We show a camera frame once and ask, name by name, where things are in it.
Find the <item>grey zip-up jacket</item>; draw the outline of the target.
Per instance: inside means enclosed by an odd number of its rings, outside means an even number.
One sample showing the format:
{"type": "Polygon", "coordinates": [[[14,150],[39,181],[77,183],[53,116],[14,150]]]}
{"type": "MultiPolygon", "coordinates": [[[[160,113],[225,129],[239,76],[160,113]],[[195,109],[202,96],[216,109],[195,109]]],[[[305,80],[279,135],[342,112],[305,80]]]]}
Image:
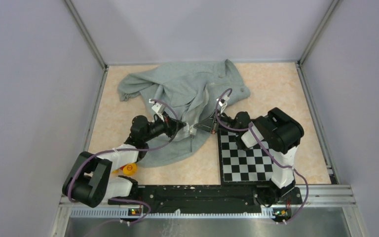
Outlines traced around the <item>grey zip-up jacket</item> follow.
{"type": "Polygon", "coordinates": [[[170,144],[149,151],[138,165],[144,168],[165,166],[197,152],[210,135],[194,126],[213,113],[217,99],[228,88],[232,89],[227,102],[229,105],[251,95],[237,67],[230,60],[172,62],[124,77],[117,87],[120,101],[142,96],[147,110],[153,115],[149,100],[161,100],[170,106],[166,112],[170,116],[177,114],[178,119],[186,125],[170,144]]]}

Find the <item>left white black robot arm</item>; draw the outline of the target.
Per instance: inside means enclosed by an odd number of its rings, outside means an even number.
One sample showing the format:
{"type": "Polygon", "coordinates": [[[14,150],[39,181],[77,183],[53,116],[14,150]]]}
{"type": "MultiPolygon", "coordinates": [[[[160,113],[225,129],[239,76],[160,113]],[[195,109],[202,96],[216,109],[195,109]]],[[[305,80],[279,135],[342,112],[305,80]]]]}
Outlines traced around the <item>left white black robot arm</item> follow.
{"type": "Polygon", "coordinates": [[[134,117],[124,144],[96,154],[84,151],[78,155],[63,184],[63,195],[89,207],[116,197],[126,204],[135,203],[138,183],[131,175],[137,162],[150,151],[148,142],[160,135],[173,139],[185,125],[166,113],[154,115],[153,121],[143,115],[134,117]]]}

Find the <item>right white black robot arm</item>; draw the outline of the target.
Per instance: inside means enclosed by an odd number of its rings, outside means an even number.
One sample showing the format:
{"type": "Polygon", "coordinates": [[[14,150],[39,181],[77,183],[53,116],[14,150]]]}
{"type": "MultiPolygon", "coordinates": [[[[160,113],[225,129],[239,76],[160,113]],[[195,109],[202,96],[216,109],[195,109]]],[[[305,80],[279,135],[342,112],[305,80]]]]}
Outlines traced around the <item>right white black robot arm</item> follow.
{"type": "Polygon", "coordinates": [[[251,118],[248,112],[231,118],[217,109],[194,127],[211,134],[219,130],[234,132],[237,148],[244,151],[260,146],[272,161],[272,175],[270,186],[259,192],[256,201],[270,207],[289,198],[296,183],[295,154],[304,136],[303,127],[295,119],[277,107],[257,118],[251,118]]]}

